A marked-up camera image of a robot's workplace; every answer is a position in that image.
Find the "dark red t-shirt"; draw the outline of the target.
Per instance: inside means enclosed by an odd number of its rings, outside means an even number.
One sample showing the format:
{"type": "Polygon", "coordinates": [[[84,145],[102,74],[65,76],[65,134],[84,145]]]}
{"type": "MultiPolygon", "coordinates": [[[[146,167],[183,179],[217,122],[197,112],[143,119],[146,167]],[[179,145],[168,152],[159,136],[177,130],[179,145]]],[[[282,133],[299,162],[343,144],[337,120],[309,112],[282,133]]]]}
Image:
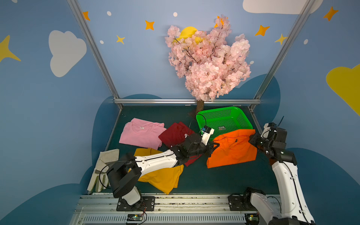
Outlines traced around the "dark red t-shirt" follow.
{"type": "MultiPolygon", "coordinates": [[[[160,136],[160,140],[163,144],[165,144],[166,147],[168,147],[171,151],[172,148],[182,142],[185,141],[185,138],[188,136],[194,134],[195,132],[191,130],[189,127],[187,127],[184,123],[174,123],[171,125],[166,131],[164,131],[160,136]]],[[[184,163],[186,167],[193,164],[197,159],[199,159],[201,156],[192,157],[188,162],[178,162],[176,165],[180,165],[181,163],[184,163]]]]}

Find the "orange t-shirt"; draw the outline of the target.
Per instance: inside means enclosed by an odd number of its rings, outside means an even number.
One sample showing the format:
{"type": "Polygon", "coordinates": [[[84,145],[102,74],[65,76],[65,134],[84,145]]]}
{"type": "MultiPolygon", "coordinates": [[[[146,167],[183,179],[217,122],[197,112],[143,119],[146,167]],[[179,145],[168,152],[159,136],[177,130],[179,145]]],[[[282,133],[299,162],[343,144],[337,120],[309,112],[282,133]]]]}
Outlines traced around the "orange t-shirt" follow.
{"type": "Polygon", "coordinates": [[[256,160],[257,148],[249,143],[254,129],[238,129],[213,139],[217,147],[207,160],[208,168],[235,165],[256,160]]]}

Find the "yellow t-shirt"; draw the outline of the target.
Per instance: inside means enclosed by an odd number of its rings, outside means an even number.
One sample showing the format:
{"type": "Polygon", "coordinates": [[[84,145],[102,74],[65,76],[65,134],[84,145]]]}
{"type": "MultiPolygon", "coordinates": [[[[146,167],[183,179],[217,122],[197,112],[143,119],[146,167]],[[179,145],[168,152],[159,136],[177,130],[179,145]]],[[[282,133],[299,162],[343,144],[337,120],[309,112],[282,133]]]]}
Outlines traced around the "yellow t-shirt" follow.
{"type": "Polygon", "coordinates": [[[179,179],[183,173],[184,165],[173,167],[173,168],[164,168],[150,172],[142,176],[138,181],[149,183],[161,192],[165,194],[170,194],[170,192],[178,187],[179,179]]]}

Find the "pink t-shirt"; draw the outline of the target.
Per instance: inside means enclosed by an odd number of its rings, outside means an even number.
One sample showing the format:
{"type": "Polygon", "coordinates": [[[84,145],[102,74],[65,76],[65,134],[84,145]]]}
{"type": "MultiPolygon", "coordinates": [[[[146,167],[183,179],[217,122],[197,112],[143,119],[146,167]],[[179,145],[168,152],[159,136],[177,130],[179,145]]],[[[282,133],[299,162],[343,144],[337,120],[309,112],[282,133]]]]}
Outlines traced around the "pink t-shirt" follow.
{"type": "Polygon", "coordinates": [[[133,118],[125,124],[119,143],[157,150],[162,146],[159,136],[164,131],[164,123],[133,118]]]}

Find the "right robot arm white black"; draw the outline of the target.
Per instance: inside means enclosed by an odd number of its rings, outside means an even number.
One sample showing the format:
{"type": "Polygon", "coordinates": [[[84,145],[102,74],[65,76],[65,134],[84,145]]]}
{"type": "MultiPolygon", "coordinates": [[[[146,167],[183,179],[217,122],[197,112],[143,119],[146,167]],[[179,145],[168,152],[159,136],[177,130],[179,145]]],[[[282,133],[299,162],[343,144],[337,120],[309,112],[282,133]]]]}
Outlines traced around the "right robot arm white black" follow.
{"type": "Polygon", "coordinates": [[[265,193],[247,188],[242,205],[245,209],[258,211],[268,225],[314,225],[310,210],[306,204],[298,177],[297,160],[292,151],[286,150],[287,131],[275,123],[267,123],[261,134],[250,137],[249,143],[263,152],[271,162],[276,176],[281,210],[277,210],[265,193]]]}

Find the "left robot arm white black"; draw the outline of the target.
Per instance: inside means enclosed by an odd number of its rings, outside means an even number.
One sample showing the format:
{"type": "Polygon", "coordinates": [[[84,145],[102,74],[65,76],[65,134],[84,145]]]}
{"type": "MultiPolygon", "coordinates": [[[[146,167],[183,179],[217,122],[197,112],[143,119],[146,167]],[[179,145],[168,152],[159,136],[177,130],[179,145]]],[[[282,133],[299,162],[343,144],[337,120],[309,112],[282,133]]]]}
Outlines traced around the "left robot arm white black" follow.
{"type": "Polygon", "coordinates": [[[143,157],[126,154],[110,163],[106,174],[114,198],[125,199],[130,206],[137,204],[142,197],[136,184],[142,176],[183,165],[195,155],[212,154],[220,144],[209,138],[208,135],[192,134],[165,152],[143,157]]]}

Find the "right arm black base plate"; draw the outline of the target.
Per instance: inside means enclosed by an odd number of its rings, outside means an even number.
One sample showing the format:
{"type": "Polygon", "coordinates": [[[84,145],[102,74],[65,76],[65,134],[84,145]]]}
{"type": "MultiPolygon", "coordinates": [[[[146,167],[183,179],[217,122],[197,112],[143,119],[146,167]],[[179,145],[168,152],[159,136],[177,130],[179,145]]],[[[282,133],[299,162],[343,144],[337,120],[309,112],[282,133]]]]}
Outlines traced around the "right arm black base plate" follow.
{"type": "Polygon", "coordinates": [[[250,202],[251,194],[233,193],[228,197],[230,211],[251,211],[253,206],[250,202]]]}

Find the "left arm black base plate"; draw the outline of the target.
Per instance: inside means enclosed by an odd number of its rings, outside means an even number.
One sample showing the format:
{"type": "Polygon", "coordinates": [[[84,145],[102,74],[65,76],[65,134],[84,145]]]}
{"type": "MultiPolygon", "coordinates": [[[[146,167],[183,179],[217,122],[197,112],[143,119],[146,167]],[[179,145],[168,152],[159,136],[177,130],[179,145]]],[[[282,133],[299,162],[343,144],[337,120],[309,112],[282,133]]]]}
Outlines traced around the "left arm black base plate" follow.
{"type": "Polygon", "coordinates": [[[155,207],[154,196],[143,196],[138,202],[129,205],[125,199],[119,199],[116,207],[117,212],[135,212],[145,211],[153,212],[155,207]]]}

